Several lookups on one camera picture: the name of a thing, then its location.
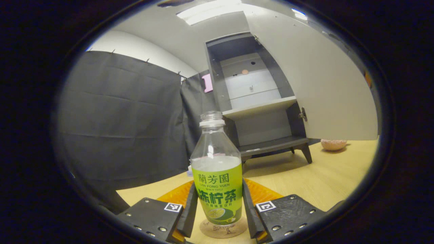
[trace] bottle label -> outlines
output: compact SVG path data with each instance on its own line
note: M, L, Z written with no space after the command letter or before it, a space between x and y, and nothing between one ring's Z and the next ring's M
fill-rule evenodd
M226 225L241 218L243 173L241 164L214 172L193 169L194 185L209 222Z

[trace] cabinet door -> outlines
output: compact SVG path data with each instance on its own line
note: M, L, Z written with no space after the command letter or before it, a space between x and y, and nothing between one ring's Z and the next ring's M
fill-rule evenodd
M305 108L308 138L371 140L378 132L371 91L351 59L320 32L281 13L251 6L250 31L279 64Z

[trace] lemon slice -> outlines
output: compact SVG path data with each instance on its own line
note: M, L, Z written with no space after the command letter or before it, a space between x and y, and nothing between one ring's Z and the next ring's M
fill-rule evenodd
M225 213L224 208L216 208L208 211L208 217L220 218Z

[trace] cork coaster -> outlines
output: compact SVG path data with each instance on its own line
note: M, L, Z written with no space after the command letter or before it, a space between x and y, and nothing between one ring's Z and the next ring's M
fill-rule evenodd
M247 230L247 219L241 217L237 222L227 225L213 224L205 219L200 225L200 230L204 235L211 238L231 238L240 235Z

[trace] plastic bottle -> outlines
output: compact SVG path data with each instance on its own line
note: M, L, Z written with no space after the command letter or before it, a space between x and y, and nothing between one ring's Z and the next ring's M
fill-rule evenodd
M224 133L222 113L201 115L202 135L191 154L194 184L209 222L232 224L241 218L241 154Z

